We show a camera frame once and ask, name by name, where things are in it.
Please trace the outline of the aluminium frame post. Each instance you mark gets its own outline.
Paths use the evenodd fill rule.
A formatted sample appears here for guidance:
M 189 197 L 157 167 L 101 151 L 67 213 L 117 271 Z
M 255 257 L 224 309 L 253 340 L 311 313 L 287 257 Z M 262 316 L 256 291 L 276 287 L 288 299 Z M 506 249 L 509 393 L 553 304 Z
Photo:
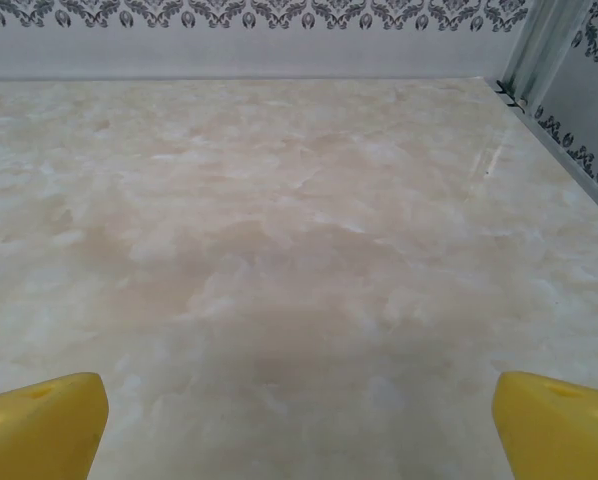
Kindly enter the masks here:
M 529 112 L 546 95 L 593 0 L 534 0 L 502 77 L 507 105 Z

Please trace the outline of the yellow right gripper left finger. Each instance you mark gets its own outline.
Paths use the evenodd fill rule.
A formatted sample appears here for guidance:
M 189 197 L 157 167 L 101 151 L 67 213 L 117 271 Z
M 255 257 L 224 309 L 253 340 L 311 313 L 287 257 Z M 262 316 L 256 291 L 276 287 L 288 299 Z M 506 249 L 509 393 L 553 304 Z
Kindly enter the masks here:
M 0 480 L 87 480 L 108 413 L 91 372 L 0 393 Z

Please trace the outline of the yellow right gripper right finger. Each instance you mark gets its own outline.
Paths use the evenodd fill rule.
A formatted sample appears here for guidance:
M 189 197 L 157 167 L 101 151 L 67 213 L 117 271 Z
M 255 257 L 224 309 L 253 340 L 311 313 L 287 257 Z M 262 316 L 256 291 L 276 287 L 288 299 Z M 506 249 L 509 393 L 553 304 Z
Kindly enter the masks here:
M 500 375 L 493 420 L 515 480 L 598 480 L 598 390 Z

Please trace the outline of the aluminium side rail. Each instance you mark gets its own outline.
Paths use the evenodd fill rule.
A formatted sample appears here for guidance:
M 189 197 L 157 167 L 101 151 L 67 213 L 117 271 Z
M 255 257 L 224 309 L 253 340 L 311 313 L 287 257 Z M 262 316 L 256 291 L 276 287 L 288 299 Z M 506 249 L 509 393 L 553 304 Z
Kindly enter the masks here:
M 499 80 L 486 79 L 486 83 L 598 206 L 598 184 L 580 169 L 572 157 L 556 143 L 548 132 L 527 115 L 527 107 L 521 107 L 514 102 Z

